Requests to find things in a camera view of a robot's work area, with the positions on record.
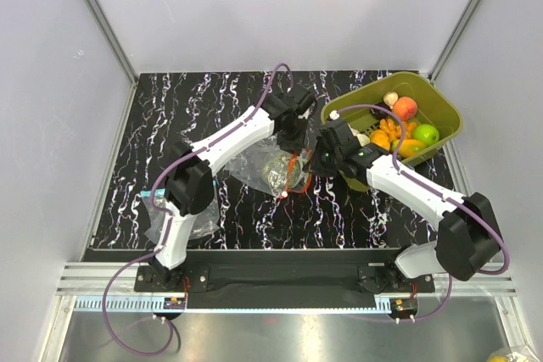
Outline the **red zip clear bag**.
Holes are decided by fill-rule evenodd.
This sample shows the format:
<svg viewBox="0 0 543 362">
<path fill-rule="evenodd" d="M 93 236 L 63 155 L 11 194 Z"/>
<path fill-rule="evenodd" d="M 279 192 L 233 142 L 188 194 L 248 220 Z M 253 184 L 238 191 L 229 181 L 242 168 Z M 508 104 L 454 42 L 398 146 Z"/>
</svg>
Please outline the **red zip clear bag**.
<svg viewBox="0 0 543 362">
<path fill-rule="evenodd" d="M 303 178 L 294 188 L 272 190 L 262 179 L 262 170 L 265 162 L 273 153 L 277 152 L 284 151 L 277 145 L 277 138 L 271 136 L 243 150 L 240 154 L 227 162 L 225 169 L 231 176 L 248 187 L 269 194 L 275 198 L 285 198 L 289 194 L 304 193 L 311 184 L 312 175 L 304 170 L 304 168 L 311 158 L 312 151 L 308 148 L 304 148 L 300 153 L 285 152 L 287 154 L 296 155 L 299 158 L 302 164 Z"/>
</svg>

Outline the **green netted melon toy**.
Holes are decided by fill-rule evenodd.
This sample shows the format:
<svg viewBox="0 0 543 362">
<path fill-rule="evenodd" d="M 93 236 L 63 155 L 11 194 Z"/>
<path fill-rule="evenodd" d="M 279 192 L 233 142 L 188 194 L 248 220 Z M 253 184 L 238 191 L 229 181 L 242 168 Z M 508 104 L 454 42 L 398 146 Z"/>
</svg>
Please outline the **green netted melon toy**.
<svg viewBox="0 0 543 362">
<path fill-rule="evenodd" d="M 262 170 L 262 179 L 272 190 L 294 188 L 302 178 L 299 158 L 285 152 L 273 153 Z"/>
</svg>

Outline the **olive green plastic basket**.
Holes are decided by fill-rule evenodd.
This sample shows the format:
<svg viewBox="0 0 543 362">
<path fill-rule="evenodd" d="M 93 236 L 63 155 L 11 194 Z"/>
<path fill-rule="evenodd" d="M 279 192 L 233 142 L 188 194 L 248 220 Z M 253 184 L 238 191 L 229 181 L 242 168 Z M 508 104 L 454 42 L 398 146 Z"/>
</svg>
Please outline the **olive green plastic basket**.
<svg viewBox="0 0 543 362">
<path fill-rule="evenodd" d="M 413 120 L 418 124 L 433 125 L 439 131 L 439 140 L 434 145 L 403 159 L 402 164 L 417 166 L 431 159 L 462 129 L 462 117 L 454 105 L 427 79 L 409 71 L 393 73 L 336 97 L 322 108 L 321 122 L 326 122 L 334 110 L 357 104 L 379 103 L 387 92 L 414 99 L 417 113 Z"/>
</svg>

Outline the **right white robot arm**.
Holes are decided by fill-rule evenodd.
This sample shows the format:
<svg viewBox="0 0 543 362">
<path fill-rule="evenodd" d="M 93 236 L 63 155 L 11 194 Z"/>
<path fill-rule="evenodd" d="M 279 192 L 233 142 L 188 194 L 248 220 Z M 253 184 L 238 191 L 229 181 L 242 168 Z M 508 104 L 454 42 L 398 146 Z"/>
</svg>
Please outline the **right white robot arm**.
<svg viewBox="0 0 543 362">
<path fill-rule="evenodd" d="M 468 281 L 483 273 L 503 242 L 490 200 L 475 192 L 464 196 L 443 188 L 395 160 L 374 143 L 361 145 L 349 125 L 332 120 L 319 129 L 310 171 L 338 173 L 385 192 L 421 215 L 437 232 L 434 241 L 399 251 L 385 270 L 390 288 L 404 291 L 417 277 L 447 273 Z"/>
</svg>

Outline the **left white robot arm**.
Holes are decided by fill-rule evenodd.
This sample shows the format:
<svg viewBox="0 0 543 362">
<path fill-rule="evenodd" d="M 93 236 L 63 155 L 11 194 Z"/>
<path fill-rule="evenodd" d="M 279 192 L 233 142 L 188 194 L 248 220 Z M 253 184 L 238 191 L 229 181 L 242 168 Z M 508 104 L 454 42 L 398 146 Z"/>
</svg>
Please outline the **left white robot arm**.
<svg viewBox="0 0 543 362">
<path fill-rule="evenodd" d="M 247 148 L 274 136 L 280 150 L 300 154 L 315 94 L 302 86 L 289 92 L 271 92 L 262 103 L 249 107 L 232 123 L 195 143 L 174 146 L 171 163 L 151 189 L 151 199 L 165 187 L 165 215 L 160 238 L 148 261 L 154 281 L 166 291 L 182 284 L 188 240 L 197 216 L 215 196 L 213 180 L 225 164 Z"/>
</svg>

